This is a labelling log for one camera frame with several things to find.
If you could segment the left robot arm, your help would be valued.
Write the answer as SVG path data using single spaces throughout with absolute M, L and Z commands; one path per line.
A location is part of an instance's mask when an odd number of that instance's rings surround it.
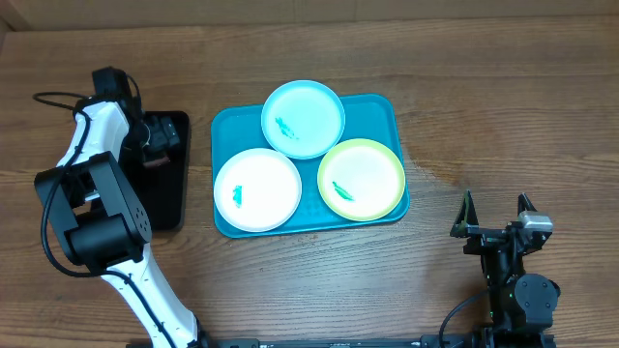
M 137 97 L 78 96 L 75 130 L 56 166 L 35 177 L 45 256 L 61 273 L 99 277 L 131 308 L 154 347 L 208 347 L 199 320 L 155 259 L 154 233 L 184 222 L 191 125 Z

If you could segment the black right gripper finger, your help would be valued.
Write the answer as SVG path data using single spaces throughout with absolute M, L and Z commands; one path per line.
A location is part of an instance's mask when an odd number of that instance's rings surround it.
M 517 214 L 520 215 L 523 212 L 536 212 L 537 209 L 528 198 L 525 192 L 521 193 L 517 198 Z
M 480 229 L 474 207 L 471 190 L 463 194 L 463 201 L 457 218 L 451 228 L 450 236 L 454 238 L 468 238 Z

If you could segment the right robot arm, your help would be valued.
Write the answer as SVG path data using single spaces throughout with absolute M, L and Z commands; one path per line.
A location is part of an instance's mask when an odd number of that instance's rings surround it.
M 549 278 L 528 274 L 523 257 L 539 251 L 553 232 L 551 218 L 534 207 L 526 194 L 517 198 L 517 218 L 503 228 L 480 226 L 472 193 L 463 202 L 450 231 L 463 238 L 463 252 L 481 259 L 486 290 L 458 304 L 443 320 L 438 333 L 441 347 L 553 347 L 545 334 L 553 324 L 553 312 L 561 295 Z M 479 326 L 461 338 L 446 338 L 450 319 L 482 297 L 489 300 L 490 324 Z

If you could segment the white plate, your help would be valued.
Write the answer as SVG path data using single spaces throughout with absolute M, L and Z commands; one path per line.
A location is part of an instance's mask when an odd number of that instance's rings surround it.
M 214 183 L 215 205 L 233 227 L 251 233 L 287 222 L 302 196 L 301 176 L 293 162 L 271 149 L 254 148 L 229 159 Z

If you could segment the light blue plate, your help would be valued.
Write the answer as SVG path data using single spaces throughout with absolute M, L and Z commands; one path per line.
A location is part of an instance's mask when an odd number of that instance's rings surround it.
M 313 80 L 282 84 L 267 98 L 260 117 L 269 145 L 295 160 L 326 154 L 340 141 L 345 123 L 339 96 Z

